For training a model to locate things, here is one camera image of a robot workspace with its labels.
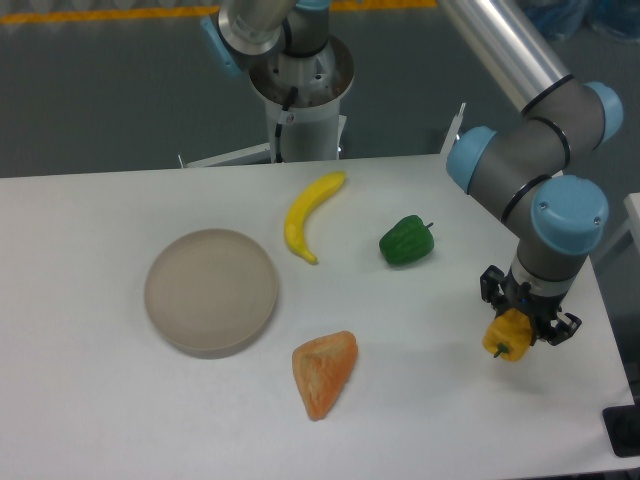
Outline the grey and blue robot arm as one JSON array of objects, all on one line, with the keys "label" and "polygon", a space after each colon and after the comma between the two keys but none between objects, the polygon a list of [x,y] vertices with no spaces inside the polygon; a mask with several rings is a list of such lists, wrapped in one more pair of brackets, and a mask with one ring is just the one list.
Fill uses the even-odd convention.
[{"label": "grey and blue robot arm", "polygon": [[[580,326],[561,304],[608,217],[600,188],[566,168],[619,130],[623,106],[608,86],[576,81],[516,3],[440,8],[523,118],[509,133],[477,127],[444,145],[449,176],[518,238],[510,269],[481,276],[482,299],[498,317],[521,313],[528,344],[558,345]],[[263,99],[273,162],[338,157],[354,66],[329,32],[327,2],[226,1],[200,25],[222,67],[247,72]]]}]

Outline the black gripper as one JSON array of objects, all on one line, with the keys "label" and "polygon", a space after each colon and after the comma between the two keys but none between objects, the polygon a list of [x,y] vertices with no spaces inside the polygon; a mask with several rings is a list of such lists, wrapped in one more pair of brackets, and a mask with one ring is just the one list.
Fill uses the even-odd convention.
[{"label": "black gripper", "polygon": [[480,276],[480,294],[496,314],[504,314],[510,306],[530,318],[531,346],[537,342],[557,346],[573,337],[582,326],[582,320],[576,315],[559,311],[565,293],[534,294],[528,283],[518,284],[514,279],[508,279],[495,265],[490,265]]}]

